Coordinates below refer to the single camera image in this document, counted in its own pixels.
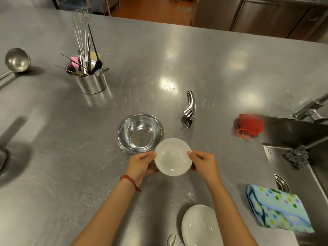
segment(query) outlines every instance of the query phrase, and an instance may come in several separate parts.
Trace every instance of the red drawstring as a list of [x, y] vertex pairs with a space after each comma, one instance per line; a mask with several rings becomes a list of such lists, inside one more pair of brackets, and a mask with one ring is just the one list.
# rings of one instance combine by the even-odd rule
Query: red drawstring
[[238, 119], [239, 129], [236, 131], [237, 136], [244, 137], [245, 140], [249, 140], [250, 137], [244, 135], [244, 133], [249, 134], [250, 136], [256, 136], [264, 131], [264, 121], [263, 119], [248, 115], [240, 114]]
[[139, 189], [139, 187], [137, 187], [137, 185], [135, 184], [133, 178], [131, 178], [129, 175], [126, 175], [126, 174], [123, 175], [123, 176], [120, 178], [120, 180], [121, 180], [122, 178], [127, 178], [129, 181], [131, 181], [131, 182], [134, 184], [135, 189], [136, 189], [137, 191], [141, 192], [141, 190]]

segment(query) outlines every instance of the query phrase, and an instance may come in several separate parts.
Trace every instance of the orange floor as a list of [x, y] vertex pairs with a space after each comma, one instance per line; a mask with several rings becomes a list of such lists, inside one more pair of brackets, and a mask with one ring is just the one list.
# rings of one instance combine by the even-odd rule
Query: orange floor
[[192, 8], [194, 3], [175, 0], [120, 0], [120, 6], [111, 10], [111, 16], [190, 26], [192, 10], [178, 10], [178, 6]]

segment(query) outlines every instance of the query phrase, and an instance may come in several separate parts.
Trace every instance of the polka dot towel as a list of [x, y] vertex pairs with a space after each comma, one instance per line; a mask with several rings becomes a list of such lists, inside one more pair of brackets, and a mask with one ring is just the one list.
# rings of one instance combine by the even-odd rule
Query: polka dot towel
[[263, 227], [314, 232], [303, 204], [295, 194], [250, 185], [247, 197]]

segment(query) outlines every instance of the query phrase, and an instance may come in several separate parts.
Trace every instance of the sink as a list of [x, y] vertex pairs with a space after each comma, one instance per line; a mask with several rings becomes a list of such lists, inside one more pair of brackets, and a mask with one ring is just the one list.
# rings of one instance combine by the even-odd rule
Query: sink
[[[328, 125], [287, 118], [262, 117], [259, 135], [277, 186], [302, 200], [314, 233], [295, 232], [300, 245], [327, 245], [328, 240]], [[297, 169], [283, 155], [305, 145], [310, 165]]]

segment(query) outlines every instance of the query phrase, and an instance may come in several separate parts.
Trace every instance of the white bowl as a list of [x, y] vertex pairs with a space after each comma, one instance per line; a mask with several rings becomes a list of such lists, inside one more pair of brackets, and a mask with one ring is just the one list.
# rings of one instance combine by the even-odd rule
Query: white bowl
[[215, 211], [206, 205], [194, 205], [182, 220], [182, 238], [186, 246], [223, 246]]
[[190, 169], [192, 160], [187, 151], [191, 151], [188, 144], [177, 138], [161, 141], [155, 149], [157, 156], [155, 164], [166, 175], [179, 176]]

